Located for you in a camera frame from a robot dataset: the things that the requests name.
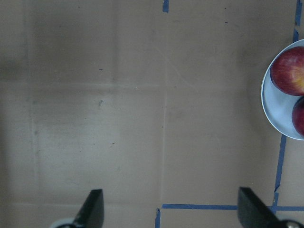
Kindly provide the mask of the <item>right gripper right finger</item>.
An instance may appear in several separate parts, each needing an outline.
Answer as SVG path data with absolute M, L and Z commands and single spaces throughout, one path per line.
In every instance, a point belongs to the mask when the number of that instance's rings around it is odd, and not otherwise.
M 243 228 L 280 228 L 281 221 L 247 187 L 240 187 L 237 195 L 237 217 Z

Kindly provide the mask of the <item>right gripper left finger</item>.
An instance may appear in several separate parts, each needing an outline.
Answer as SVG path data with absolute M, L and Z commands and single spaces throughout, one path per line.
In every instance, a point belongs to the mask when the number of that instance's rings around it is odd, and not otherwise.
M 91 190 L 72 222 L 72 228 L 101 228 L 104 223 L 103 190 Z

